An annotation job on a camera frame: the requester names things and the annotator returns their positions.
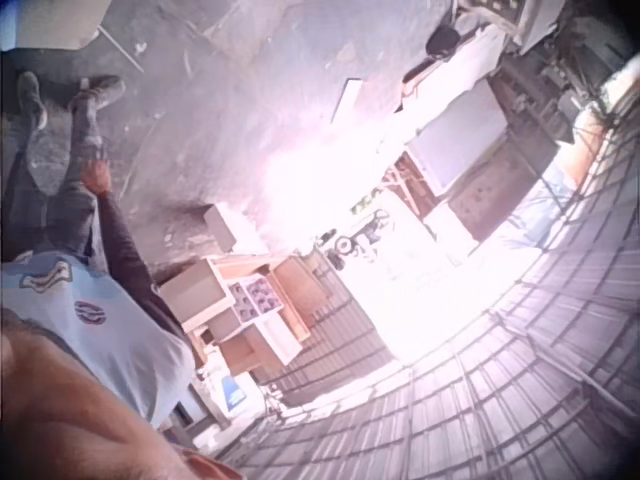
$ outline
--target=hand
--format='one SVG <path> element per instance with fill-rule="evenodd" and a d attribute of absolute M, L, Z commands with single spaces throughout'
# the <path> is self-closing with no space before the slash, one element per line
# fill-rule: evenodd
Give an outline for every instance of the hand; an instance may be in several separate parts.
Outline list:
<path fill-rule="evenodd" d="M 82 183 L 91 193 L 99 197 L 111 191 L 111 173 L 106 160 L 90 160 L 80 176 Z"/>

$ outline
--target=leg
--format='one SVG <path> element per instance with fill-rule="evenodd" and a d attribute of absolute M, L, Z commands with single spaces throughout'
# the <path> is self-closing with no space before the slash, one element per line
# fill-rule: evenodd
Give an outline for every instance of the leg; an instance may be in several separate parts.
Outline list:
<path fill-rule="evenodd" d="M 69 106 L 73 115 L 71 158 L 60 191 L 50 201 L 47 232 L 56 248 L 74 255 L 85 256 L 90 250 L 95 198 L 84 187 L 80 174 L 86 162 L 103 156 L 96 113 L 123 93 L 122 81 L 108 77 L 81 91 Z"/>
<path fill-rule="evenodd" d="M 38 79 L 33 73 L 20 75 L 17 90 L 28 143 L 35 131 L 45 127 L 47 112 L 40 100 Z M 2 202 L 3 262 L 35 249 L 44 240 L 46 208 L 47 196 L 36 185 L 24 152 L 20 152 L 11 167 Z"/>

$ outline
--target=concrete floor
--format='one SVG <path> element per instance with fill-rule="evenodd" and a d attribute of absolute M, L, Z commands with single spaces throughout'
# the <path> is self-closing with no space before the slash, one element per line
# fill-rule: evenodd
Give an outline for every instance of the concrete floor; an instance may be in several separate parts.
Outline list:
<path fill-rule="evenodd" d="M 400 80 L 423 59 L 449 6 L 113 0 L 102 26 L 144 74 L 103 35 L 80 51 L 16 50 L 5 60 L 34 71 L 44 94 L 61 103 L 83 76 L 125 79 L 125 98 L 100 122 L 123 209 L 145 260 L 160 271 L 216 252 L 201 220 L 210 203 L 245 214 L 272 249 L 320 233 L 307 207 L 325 217 L 349 208 L 332 191 L 335 167 L 367 166 L 364 147 L 345 151 L 344 139 L 376 141 L 358 132 L 378 131 L 396 109 Z M 336 131 L 331 117 L 353 77 L 365 84 Z"/>

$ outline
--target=jeans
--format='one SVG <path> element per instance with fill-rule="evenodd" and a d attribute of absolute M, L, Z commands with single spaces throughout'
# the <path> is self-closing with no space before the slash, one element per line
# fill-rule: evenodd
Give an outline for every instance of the jeans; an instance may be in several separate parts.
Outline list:
<path fill-rule="evenodd" d="M 39 190 L 28 169 L 27 149 L 17 155 L 2 202 L 3 262 L 30 250 L 59 250 L 83 259 L 91 255 L 96 199 L 84 187 L 80 173 L 87 161 L 102 155 L 103 141 L 95 113 L 94 108 L 80 106 L 72 114 L 69 167 L 55 195 Z"/>

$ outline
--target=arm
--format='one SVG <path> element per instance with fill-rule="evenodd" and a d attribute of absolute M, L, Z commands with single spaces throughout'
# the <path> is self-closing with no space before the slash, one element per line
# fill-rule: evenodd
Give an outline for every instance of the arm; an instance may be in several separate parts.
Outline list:
<path fill-rule="evenodd" d="M 100 232 L 111 277 L 160 328 L 187 342 L 180 322 L 156 293 L 158 288 L 138 253 L 122 211 L 111 193 L 111 175 L 106 161 L 90 162 L 82 180 L 98 198 Z"/>

